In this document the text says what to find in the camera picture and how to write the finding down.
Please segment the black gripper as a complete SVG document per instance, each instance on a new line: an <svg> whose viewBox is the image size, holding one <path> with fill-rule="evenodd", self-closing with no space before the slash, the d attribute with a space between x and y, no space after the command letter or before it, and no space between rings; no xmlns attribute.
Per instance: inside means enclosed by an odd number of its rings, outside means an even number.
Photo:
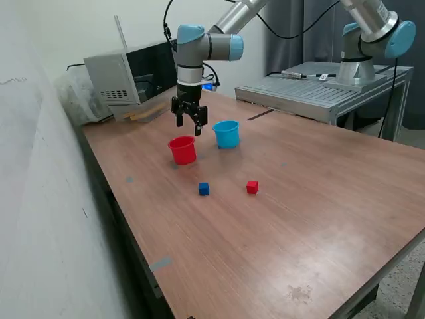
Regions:
<svg viewBox="0 0 425 319"><path fill-rule="evenodd" d="M171 111L176 117L177 127L183 125L183 114L193 113L191 116L195 123L195 136L200 136L202 127L208 124L208 108L200 106L201 85L177 85L177 96L171 99Z"/></svg>

